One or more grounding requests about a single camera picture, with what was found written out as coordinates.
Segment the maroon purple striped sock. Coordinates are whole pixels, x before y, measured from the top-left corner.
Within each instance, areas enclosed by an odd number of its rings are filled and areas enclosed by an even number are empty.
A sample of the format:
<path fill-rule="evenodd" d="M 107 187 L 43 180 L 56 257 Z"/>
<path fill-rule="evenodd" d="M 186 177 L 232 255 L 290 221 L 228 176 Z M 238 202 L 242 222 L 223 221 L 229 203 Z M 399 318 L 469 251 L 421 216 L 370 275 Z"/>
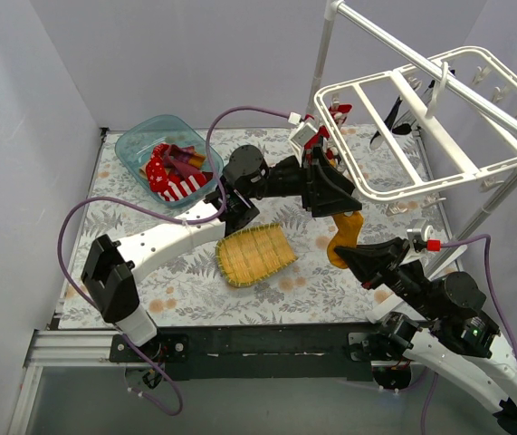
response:
<path fill-rule="evenodd" d="M 172 144 L 164 157 L 165 164 L 173 168 L 183 179 L 196 175 L 206 161 L 206 156 L 196 152 L 194 147 L 180 148 Z"/>

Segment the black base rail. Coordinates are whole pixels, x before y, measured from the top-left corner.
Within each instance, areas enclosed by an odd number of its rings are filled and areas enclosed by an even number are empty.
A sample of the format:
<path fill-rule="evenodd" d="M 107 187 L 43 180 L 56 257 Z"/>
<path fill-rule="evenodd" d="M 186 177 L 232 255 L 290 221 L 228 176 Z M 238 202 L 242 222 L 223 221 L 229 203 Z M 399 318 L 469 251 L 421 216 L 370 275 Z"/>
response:
<path fill-rule="evenodd" d="M 343 378 L 368 382 L 372 363 L 406 368 L 401 349 L 375 324 L 160 327 L 138 350 L 112 338 L 112 363 L 162 364 L 174 381 Z"/>

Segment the red sock with white pattern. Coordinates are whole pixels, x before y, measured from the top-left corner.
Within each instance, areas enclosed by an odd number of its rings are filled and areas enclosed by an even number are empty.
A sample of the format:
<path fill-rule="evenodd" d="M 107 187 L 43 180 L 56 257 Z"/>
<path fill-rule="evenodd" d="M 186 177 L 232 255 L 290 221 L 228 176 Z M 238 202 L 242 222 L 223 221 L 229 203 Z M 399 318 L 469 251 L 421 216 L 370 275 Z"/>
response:
<path fill-rule="evenodd" d="M 166 168 L 164 158 L 166 152 L 169 150 L 169 145 L 160 143 L 157 145 L 145 166 L 146 178 L 150 190 L 153 193 L 160 195 L 162 198 L 167 196 L 166 192 L 169 189 L 171 179 L 171 171 Z"/>

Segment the red white striped sock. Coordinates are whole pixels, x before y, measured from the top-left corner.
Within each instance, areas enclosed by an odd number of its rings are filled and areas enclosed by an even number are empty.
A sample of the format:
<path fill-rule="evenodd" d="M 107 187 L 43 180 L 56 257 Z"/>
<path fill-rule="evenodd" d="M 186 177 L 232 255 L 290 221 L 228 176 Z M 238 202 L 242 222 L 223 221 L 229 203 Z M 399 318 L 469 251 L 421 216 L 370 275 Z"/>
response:
<path fill-rule="evenodd" d="M 199 191 L 208 182 L 205 172 L 189 175 L 186 178 L 162 175 L 153 178 L 151 189 L 163 200 L 177 202 Z"/>
<path fill-rule="evenodd" d="M 330 116 L 338 127 L 345 123 L 351 110 L 352 105 L 348 103 L 333 103 L 329 107 Z"/>

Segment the mustard yellow sock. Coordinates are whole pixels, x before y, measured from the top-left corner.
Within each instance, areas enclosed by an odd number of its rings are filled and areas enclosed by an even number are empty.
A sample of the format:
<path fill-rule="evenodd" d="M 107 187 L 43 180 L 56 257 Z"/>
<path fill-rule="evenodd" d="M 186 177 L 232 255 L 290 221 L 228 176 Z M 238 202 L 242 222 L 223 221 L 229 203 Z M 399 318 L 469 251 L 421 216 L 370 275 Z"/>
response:
<path fill-rule="evenodd" d="M 337 228 L 337 232 L 327 246 L 327 258 L 333 266 L 339 269 L 346 269 L 348 265 L 335 252 L 335 248 L 354 248 L 357 246 L 359 233 L 364 224 L 364 217 L 359 211 L 354 211 L 349 215 L 346 213 L 333 215 L 332 219 Z"/>

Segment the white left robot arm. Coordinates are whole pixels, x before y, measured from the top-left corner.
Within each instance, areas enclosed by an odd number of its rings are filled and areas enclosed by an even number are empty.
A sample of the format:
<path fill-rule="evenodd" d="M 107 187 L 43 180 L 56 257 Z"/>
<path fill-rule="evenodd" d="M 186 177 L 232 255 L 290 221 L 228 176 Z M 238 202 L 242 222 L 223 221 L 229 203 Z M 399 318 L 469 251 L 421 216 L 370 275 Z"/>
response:
<path fill-rule="evenodd" d="M 335 244 L 353 247 L 362 227 L 355 186 L 331 164 L 320 144 L 305 157 L 294 156 L 269 166 L 253 145 L 233 151 L 225 165 L 223 187 L 177 217 L 120 240 L 104 235 L 92 244 L 81 273 L 103 321 L 129 340 L 129 350 L 144 363 L 160 354 L 158 328 L 139 299 L 137 285 L 168 261 L 210 242 L 216 244 L 218 268 L 235 287 L 247 287 L 278 273 L 295 261 L 277 224 L 258 227 L 254 201 L 297 197 L 313 217 L 333 219 Z"/>

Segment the white clip sock hanger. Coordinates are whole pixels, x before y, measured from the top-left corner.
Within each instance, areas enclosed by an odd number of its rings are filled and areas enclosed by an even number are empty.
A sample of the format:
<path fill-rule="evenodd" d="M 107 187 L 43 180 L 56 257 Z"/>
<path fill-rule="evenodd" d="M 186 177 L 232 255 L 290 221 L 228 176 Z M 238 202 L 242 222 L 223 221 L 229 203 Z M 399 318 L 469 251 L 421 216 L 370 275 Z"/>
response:
<path fill-rule="evenodd" d="M 463 82 L 459 82 L 450 73 L 448 62 L 468 54 L 473 54 L 482 60 L 483 68 L 486 71 L 499 75 L 507 88 L 517 93 L 517 75 L 491 52 L 477 46 L 462 46 L 429 58 L 423 58 L 419 55 L 413 56 L 410 64 L 400 66 L 392 71 L 378 72 L 362 78 L 328 85 L 314 92 L 312 96 L 313 105 L 319 112 L 331 139 L 337 146 L 356 190 L 364 198 L 377 203 L 388 203 L 403 198 L 424 196 L 468 182 L 486 179 L 517 167 L 517 117 L 501 110 L 494 101 L 485 99 L 475 92 L 472 86 L 466 86 Z M 395 141 L 387 124 L 379 117 L 375 106 L 362 89 L 364 84 L 383 80 L 391 82 L 397 88 L 398 96 L 409 106 L 410 112 L 419 126 L 433 137 L 436 145 L 443 150 L 444 154 L 458 169 L 456 174 L 431 181 L 424 181 L 420 178 L 404 151 Z M 351 90 L 358 96 L 363 108 L 374 121 L 399 166 L 409 177 L 411 181 L 409 186 L 390 191 L 378 191 L 371 188 L 364 180 L 358 162 L 349 150 L 340 132 L 340 127 L 336 125 L 324 101 L 329 93 L 333 94 L 344 90 Z M 488 166 L 476 166 L 436 118 L 437 104 L 443 92 L 452 92 L 473 107 L 495 134 L 513 149 L 515 156 Z"/>

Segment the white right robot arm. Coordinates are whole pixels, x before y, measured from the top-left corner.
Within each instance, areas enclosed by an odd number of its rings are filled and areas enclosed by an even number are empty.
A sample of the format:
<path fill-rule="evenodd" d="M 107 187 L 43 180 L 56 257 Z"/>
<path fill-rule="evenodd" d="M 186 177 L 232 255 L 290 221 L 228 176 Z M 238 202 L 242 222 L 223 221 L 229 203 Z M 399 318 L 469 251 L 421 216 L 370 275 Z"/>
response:
<path fill-rule="evenodd" d="M 516 347 L 483 309 L 485 294 L 466 272 L 430 279 L 399 237 L 335 251 L 366 289 L 388 287 L 427 322 L 391 311 L 355 354 L 415 361 L 481 403 L 509 434 L 517 434 Z"/>

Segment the black white striped sock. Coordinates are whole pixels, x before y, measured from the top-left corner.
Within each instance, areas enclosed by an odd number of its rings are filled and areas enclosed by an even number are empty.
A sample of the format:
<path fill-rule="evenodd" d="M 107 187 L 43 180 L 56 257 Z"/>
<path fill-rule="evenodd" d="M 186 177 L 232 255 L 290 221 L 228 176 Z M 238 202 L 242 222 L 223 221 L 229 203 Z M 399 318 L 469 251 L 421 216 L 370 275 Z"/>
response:
<path fill-rule="evenodd" d="M 393 126 L 394 126 L 395 121 L 397 119 L 397 114 L 398 114 L 398 111 L 399 111 L 401 103 L 402 103 L 401 98 L 397 97 L 397 99 L 396 99 L 393 107 L 391 108 L 388 116 L 384 120 L 384 123 L 385 123 L 386 127 L 390 131 L 393 129 Z M 379 130 L 377 130 L 375 132 L 375 134 L 373 135 L 373 137 L 371 138 L 371 140 L 370 140 L 369 148 L 371 150 L 376 150 L 381 144 L 382 144 L 381 132 Z"/>

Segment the beige striped sock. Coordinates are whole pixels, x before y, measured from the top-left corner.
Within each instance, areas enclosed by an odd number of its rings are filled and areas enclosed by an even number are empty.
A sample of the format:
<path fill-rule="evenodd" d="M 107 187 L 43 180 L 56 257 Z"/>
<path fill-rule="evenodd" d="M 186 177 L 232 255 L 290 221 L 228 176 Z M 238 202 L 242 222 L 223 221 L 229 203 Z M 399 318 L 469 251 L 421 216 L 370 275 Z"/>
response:
<path fill-rule="evenodd" d="M 146 165 L 143 165 L 139 168 L 139 176 L 148 181 L 148 173 L 147 173 L 147 166 Z"/>

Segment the woven bamboo tray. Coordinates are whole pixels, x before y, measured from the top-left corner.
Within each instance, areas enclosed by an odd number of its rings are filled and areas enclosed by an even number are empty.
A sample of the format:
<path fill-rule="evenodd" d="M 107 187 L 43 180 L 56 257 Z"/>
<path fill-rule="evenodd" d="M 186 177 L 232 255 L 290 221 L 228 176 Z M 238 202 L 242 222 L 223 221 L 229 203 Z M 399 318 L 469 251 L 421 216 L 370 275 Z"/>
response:
<path fill-rule="evenodd" d="M 236 288 L 262 282 L 297 260 L 277 223 L 245 228 L 220 240 L 215 257 L 225 281 Z"/>

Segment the teal transparent plastic basin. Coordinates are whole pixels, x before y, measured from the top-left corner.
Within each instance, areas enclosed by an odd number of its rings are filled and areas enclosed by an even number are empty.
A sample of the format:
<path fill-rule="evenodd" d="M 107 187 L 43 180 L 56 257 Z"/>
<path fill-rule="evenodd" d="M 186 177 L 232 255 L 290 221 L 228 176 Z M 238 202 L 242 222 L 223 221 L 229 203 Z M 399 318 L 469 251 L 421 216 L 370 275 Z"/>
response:
<path fill-rule="evenodd" d="M 174 115 L 159 115 L 126 131 L 115 153 L 158 203 L 182 208 L 217 190 L 224 162 L 205 139 Z"/>

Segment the white drying rack stand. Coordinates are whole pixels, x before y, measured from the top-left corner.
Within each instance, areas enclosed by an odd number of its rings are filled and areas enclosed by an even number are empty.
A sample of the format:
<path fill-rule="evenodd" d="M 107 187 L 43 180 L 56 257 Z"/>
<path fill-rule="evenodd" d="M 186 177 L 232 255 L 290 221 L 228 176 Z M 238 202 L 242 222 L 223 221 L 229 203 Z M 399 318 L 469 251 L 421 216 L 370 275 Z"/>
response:
<path fill-rule="evenodd" d="M 335 19 L 339 15 L 405 58 L 407 64 L 391 71 L 378 72 L 362 78 L 322 86 L 321 78 L 329 51 L 332 30 Z M 456 235 L 458 240 L 473 235 L 517 188 L 517 117 L 505 112 L 494 101 L 485 99 L 474 90 L 472 85 L 459 81 L 449 72 L 447 60 L 458 58 L 466 53 L 478 55 L 483 59 L 485 69 L 498 74 L 503 79 L 505 89 L 514 90 L 517 93 L 517 75 L 484 48 L 462 46 L 426 58 L 344 2 L 329 1 L 325 5 L 324 25 L 306 109 L 310 114 L 319 114 L 324 126 L 330 133 L 331 140 L 335 143 L 343 158 L 347 172 L 354 181 L 358 193 L 372 202 L 393 203 L 405 198 L 424 197 L 468 182 L 484 181 L 493 175 L 507 172 L 509 175 L 503 184 L 481 205 L 480 210 L 468 220 Z M 457 174 L 431 181 L 421 179 L 404 151 L 394 140 L 387 124 L 378 115 L 377 109 L 362 90 L 363 84 L 382 80 L 388 80 L 395 86 L 398 95 L 409 106 L 411 113 L 423 131 L 433 137 L 436 145 L 457 168 Z M 352 90 L 359 97 L 363 108 L 374 121 L 401 169 L 409 177 L 410 186 L 390 191 L 378 191 L 364 180 L 358 162 L 349 150 L 340 127 L 336 124 L 324 101 L 327 94 L 344 90 Z M 514 157 L 485 167 L 476 166 L 436 118 L 436 108 L 444 92 L 452 92 L 474 108 L 475 112 L 486 121 L 499 138 L 514 150 Z"/>

